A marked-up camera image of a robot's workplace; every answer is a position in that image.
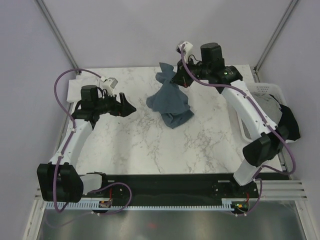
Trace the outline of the blue t shirt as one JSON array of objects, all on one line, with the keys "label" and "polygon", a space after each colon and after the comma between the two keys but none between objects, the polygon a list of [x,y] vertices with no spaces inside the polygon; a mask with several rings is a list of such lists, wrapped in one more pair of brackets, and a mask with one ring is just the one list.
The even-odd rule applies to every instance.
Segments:
[{"label": "blue t shirt", "polygon": [[161,69],[157,72],[155,79],[162,84],[161,88],[146,99],[146,105],[153,112],[158,112],[164,124],[175,129],[189,121],[194,113],[189,105],[189,98],[179,86],[171,80],[176,72],[174,67],[168,63],[161,62]]}]

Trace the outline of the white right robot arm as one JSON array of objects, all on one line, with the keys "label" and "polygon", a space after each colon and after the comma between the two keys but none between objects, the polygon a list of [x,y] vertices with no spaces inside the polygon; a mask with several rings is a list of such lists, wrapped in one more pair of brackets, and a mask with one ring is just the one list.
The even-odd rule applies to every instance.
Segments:
[{"label": "white right robot arm", "polygon": [[247,191],[266,161],[272,160],[283,148],[289,132],[279,127],[253,98],[240,71],[233,65],[226,65],[221,46],[216,42],[200,47],[201,60],[195,63],[190,59],[193,45],[183,41],[176,47],[180,54],[177,72],[172,78],[184,88],[197,82],[206,87],[214,87],[236,110],[247,127],[251,143],[242,150],[244,160],[234,172],[229,191],[235,197]]}]

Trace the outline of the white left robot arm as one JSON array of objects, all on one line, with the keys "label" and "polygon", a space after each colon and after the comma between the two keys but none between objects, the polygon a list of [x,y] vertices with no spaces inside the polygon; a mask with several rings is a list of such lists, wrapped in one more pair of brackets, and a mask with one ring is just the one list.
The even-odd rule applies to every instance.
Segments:
[{"label": "white left robot arm", "polygon": [[77,203],[84,195],[95,193],[104,197],[110,191],[109,183],[103,180],[103,173],[80,175],[75,166],[101,115],[125,118],[137,109],[123,92],[105,96],[99,96],[100,93],[102,90],[95,85],[81,88],[81,99],[71,114],[71,128],[49,162],[41,163],[37,168],[41,195],[47,202]]}]

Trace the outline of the folded white t shirt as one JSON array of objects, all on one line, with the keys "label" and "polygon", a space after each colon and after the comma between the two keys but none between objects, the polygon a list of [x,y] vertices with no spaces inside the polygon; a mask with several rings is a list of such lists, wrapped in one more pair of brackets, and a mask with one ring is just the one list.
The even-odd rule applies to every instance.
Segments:
[{"label": "folded white t shirt", "polygon": [[75,79],[70,79],[68,81],[68,91],[67,99],[68,103],[77,103],[81,97],[81,89],[84,86],[91,86],[93,88],[101,87],[103,80],[106,80],[105,77],[97,76],[77,76]]}]

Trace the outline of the white plastic laundry basket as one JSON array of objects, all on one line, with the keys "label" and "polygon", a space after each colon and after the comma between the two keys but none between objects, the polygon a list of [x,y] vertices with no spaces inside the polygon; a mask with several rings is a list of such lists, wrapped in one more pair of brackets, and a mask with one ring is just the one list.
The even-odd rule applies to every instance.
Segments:
[{"label": "white plastic laundry basket", "polygon": [[[279,104],[287,106],[286,98],[281,88],[276,84],[255,82],[255,83],[247,83],[246,86],[252,95],[253,94],[272,95],[273,97],[275,97],[275,99],[278,101]],[[239,116],[239,114],[237,114],[237,118],[238,118],[241,136],[245,142],[249,143],[252,140],[251,135],[245,123],[242,121],[241,117]]]}]

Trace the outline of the grey t shirt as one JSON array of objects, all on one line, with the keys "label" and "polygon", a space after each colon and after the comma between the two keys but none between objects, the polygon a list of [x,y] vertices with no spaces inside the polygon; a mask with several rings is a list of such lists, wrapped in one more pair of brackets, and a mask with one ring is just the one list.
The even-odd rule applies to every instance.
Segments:
[{"label": "grey t shirt", "polygon": [[267,116],[277,125],[279,125],[282,117],[282,111],[278,101],[266,93],[252,92],[251,95],[262,108],[262,110],[267,114]]}]

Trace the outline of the black t shirt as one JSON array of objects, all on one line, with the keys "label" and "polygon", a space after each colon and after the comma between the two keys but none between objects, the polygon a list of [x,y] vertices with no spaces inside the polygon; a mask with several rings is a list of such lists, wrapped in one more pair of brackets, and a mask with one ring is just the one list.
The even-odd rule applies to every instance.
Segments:
[{"label": "black t shirt", "polygon": [[271,94],[272,98],[274,98],[277,103],[279,104],[280,111],[282,112],[282,116],[279,120],[278,126],[283,127],[285,126],[288,130],[288,137],[286,139],[287,143],[294,143],[301,138],[300,128],[298,122],[292,112],[292,110],[280,102]]}]

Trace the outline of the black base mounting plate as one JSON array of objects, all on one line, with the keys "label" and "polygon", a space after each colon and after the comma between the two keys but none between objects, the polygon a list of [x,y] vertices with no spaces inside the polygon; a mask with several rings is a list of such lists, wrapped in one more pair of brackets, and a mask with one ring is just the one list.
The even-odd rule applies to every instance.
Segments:
[{"label": "black base mounting plate", "polygon": [[218,204],[222,199],[258,197],[257,185],[238,186],[231,173],[102,175],[98,192],[116,204]]}]

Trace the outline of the aluminium frame post right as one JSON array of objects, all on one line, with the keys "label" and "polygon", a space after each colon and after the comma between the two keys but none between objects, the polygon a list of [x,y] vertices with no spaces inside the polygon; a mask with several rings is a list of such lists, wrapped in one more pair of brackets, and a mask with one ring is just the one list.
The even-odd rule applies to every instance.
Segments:
[{"label": "aluminium frame post right", "polygon": [[289,22],[292,14],[299,5],[300,0],[290,0],[289,4],[285,8],[284,13],[282,14],[280,20],[278,21],[274,31],[272,32],[271,37],[269,38],[265,48],[263,49],[260,57],[258,58],[257,63],[252,67],[253,72],[257,75],[263,63],[267,59],[268,55],[272,51],[274,45],[276,44],[278,38],[281,36],[283,30],[285,29],[287,23]]}]

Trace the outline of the aluminium frame post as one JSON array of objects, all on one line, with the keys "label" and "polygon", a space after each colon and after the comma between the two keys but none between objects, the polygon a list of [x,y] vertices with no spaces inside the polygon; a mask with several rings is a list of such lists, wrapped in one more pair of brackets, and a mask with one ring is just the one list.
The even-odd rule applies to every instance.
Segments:
[{"label": "aluminium frame post", "polygon": [[71,50],[65,41],[63,35],[61,34],[61,31],[59,30],[52,14],[49,11],[49,8],[47,7],[44,0],[34,0],[34,3],[37,5],[38,9],[40,10],[41,14],[43,15],[46,23],[48,24],[51,32],[53,33],[55,39],[57,40],[60,48],[62,49],[64,55],[66,56],[68,62],[71,64],[71,66],[74,69],[78,69],[79,66],[74,58],[74,56],[71,53]]},{"label": "aluminium frame post", "polygon": [[260,57],[258,58],[257,63],[252,67],[253,72],[257,75],[263,63],[267,59],[268,55],[272,51],[274,45],[276,44],[278,38],[281,36],[283,30],[285,29],[287,23],[289,22],[292,14],[299,5],[300,0],[290,0],[289,4],[285,8],[284,13],[282,14],[280,20],[278,21],[274,31],[272,32],[271,37],[269,38],[265,48],[263,49]]}]

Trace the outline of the aluminium frame post left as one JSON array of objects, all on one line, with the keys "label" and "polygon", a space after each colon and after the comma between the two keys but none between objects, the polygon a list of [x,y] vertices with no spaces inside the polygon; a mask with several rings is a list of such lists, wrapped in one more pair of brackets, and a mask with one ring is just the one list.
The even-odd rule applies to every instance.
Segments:
[{"label": "aluminium frame post left", "polygon": [[60,48],[62,49],[64,55],[66,56],[68,62],[71,64],[71,66],[74,69],[78,69],[79,66],[74,58],[74,56],[71,53],[71,50],[65,41],[63,35],[61,34],[61,31],[59,30],[52,14],[49,11],[49,8],[47,7],[44,0],[34,0],[34,3],[37,5],[38,9],[40,10],[41,14],[43,15],[46,23],[48,24],[51,32],[53,33],[55,39],[57,40]]}]

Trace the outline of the aluminium rail right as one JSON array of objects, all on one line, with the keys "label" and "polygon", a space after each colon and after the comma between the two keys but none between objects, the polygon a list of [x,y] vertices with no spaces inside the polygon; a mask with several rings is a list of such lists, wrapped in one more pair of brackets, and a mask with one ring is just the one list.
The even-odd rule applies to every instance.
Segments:
[{"label": "aluminium rail right", "polygon": [[307,194],[299,180],[263,180],[260,198],[264,201],[302,201],[307,199]]}]

